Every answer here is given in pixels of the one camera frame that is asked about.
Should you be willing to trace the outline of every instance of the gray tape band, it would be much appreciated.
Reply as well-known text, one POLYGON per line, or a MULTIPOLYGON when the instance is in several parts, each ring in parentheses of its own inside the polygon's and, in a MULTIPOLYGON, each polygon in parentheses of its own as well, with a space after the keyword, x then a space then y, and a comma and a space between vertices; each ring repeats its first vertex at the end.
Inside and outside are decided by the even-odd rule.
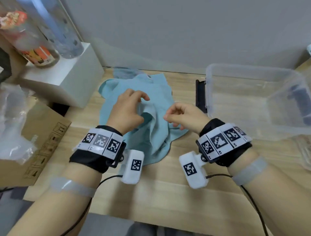
POLYGON ((263 157, 258 157, 245 169, 241 170, 237 175, 232 177, 232 180, 238 185, 244 185, 251 182, 257 175, 259 175, 268 166, 263 157))
POLYGON ((94 197, 96 189, 86 187, 65 177, 57 177, 51 181, 51 189, 56 192, 66 191, 85 197, 94 197))

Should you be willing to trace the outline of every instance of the person's left arm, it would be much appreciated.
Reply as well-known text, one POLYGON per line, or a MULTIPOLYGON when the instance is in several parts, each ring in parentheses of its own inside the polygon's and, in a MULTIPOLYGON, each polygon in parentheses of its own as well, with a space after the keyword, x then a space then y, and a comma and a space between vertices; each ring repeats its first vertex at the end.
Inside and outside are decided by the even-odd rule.
MULTIPOLYGON (((119 96, 106 125, 124 135, 142 124, 144 119, 136 112, 141 98, 146 101, 150 100, 148 95, 142 91, 126 90, 119 96)), ((102 173, 88 166, 71 162, 61 177, 85 187, 97 188, 102 173)), ((57 193, 48 190, 26 211, 8 236, 60 236, 77 222, 89 201, 90 197, 68 191, 57 193)), ((78 235, 85 217, 67 234, 68 236, 78 235)))

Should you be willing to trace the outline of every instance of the person's right arm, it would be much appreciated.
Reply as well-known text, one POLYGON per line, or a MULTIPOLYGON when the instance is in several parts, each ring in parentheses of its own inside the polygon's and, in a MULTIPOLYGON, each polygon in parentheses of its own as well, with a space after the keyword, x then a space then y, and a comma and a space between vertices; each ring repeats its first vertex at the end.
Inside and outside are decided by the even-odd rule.
MULTIPOLYGON (((168 110, 164 119, 174 123, 181 129, 189 129, 199 134, 210 121, 201 110, 192 104, 175 103, 168 110)), ((249 148, 228 167, 230 175, 234 176, 259 157, 258 153, 249 148)), ((288 236, 311 235, 311 194, 286 174, 272 164, 251 182, 243 185, 251 194, 258 207, 268 218, 266 224, 272 221, 273 229, 277 227, 288 236)))

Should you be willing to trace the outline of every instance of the qr code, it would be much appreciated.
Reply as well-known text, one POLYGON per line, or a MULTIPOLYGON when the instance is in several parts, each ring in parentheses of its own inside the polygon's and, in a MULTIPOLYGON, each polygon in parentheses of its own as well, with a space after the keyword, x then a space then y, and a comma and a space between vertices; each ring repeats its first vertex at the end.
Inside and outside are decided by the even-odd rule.
POLYGON ((140 167, 142 166, 142 161, 141 160, 133 160, 131 170, 137 170, 140 171, 140 167))
POLYGON ((213 145, 216 149, 219 149, 228 144, 227 140, 222 134, 217 134, 216 136, 212 137, 211 141, 213 142, 213 145))
POLYGON ((96 139, 94 140, 93 145, 104 148, 108 141, 109 141, 109 137, 104 136, 104 135, 97 135, 96 139))
POLYGON ((224 131, 224 134, 228 137, 228 139, 231 142, 234 142, 235 140, 239 139, 240 136, 238 135, 238 133, 234 130, 234 128, 228 129, 226 131, 224 131))
POLYGON ((246 135, 246 133, 244 133, 244 131, 243 130, 241 130, 238 126, 235 126, 234 127, 241 135, 246 135))
POLYGON ((204 143, 201 144, 201 146, 203 147, 207 155, 214 151, 209 141, 205 141, 204 143))
POLYGON ((195 169, 195 167, 194 167, 194 165, 193 165, 192 162, 190 162, 190 163, 187 164, 187 165, 184 165, 183 168, 185 169, 186 174, 187 174, 188 176, 197 173, 197 171, 196 171, 196 169, 195 169))
POLYGON ((88 133, 85 138, 82 140, 82 143, 91 143, 92 139, 95 137, 96 134, 88 133))
POLYGON ((113 153, 117 153, 118 152, 118 149, 119 149, 119 146, 120 146, 120 142, 117 141, 117 140, 114 140, 114 139, 111 139, 110 142, 109 142, 109 145, 107 147, 107 150, 113 152, 113 153))

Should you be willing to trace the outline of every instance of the plastic bag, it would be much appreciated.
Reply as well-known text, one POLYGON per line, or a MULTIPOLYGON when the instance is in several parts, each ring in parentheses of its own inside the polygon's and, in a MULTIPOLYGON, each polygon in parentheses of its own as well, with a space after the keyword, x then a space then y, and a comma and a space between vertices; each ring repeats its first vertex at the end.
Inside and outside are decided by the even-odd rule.
POLYGON ((0 85, 0 159, 24 164, 37 150, 21 136, 27 115, 27 96, 19 85, 0 85))

